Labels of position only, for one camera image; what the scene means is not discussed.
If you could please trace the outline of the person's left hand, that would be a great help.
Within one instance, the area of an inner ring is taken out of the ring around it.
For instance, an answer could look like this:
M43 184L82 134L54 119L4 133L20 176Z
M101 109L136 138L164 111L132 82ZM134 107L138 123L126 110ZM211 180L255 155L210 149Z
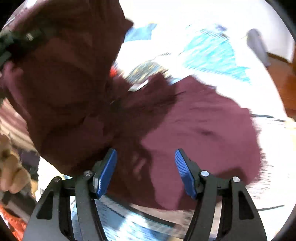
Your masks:
M31 182L29 172L22 166L11 141L1 134L1 191L16 194Z

